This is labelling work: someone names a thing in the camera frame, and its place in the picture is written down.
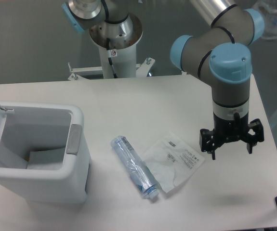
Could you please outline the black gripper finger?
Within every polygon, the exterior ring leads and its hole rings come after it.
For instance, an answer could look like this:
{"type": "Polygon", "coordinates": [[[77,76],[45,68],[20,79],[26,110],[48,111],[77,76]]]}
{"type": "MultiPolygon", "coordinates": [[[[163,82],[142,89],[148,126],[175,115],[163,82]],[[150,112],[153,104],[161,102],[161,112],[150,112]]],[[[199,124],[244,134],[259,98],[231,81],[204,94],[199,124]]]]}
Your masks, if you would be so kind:
{"type": "Polygon", "coordinates": [[[224,144],[225,136],[217,132],[215,129],[201,129],[199,134],[199,145],[202,152],[211,154],[215,160],[215,150],[224,144]]]}
{"type": "Polygon", "coordinates": [[[251,121],[247,126],[244,133],[239,136],[240,140],[247,144],[247,151],[252,154],[253,147],[258,142],[264,141],[264,127],[260,119],[251,121]]]}

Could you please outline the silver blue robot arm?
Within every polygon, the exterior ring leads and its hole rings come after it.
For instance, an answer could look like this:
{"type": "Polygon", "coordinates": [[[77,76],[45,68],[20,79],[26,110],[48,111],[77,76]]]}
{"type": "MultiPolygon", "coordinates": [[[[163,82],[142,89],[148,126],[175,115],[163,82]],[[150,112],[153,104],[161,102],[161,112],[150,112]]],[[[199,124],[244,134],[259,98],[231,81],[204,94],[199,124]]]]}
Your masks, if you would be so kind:
{"type": "MultiPolygon", "coordinates": [[[[195,38],[180,36],[170,60],[181,71],[211,87],[214,129],[202,129],[201,151],[215,155],[225,143],[243,141],[249,153],[264,141],[261,121],[249,121],[251,53],[248,46],[264,32],[264,19],[233,0],[194,0],[210,25],[195,38]]],[[[78,32],[89,31],[98,46],[104,78],[136,77],[136,44],[142,37],[139,19],[125,0],[67,0],[62,9],[78,32]]]]}

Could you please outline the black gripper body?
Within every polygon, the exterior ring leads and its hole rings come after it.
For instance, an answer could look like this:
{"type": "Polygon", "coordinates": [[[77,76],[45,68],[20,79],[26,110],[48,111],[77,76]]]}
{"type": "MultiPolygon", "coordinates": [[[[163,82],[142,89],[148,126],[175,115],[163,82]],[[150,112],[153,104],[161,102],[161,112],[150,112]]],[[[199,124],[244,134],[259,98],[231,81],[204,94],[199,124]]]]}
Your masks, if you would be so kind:
{"type": "Polygon", "coordinates": [[[236,137],[248,133],[248,118],[249,113],[236,123],[234,120],[224,120],[219,118],[216,114],[213,114],[214,138],[219,141],[224,141],[226,137],[236,137]]]}

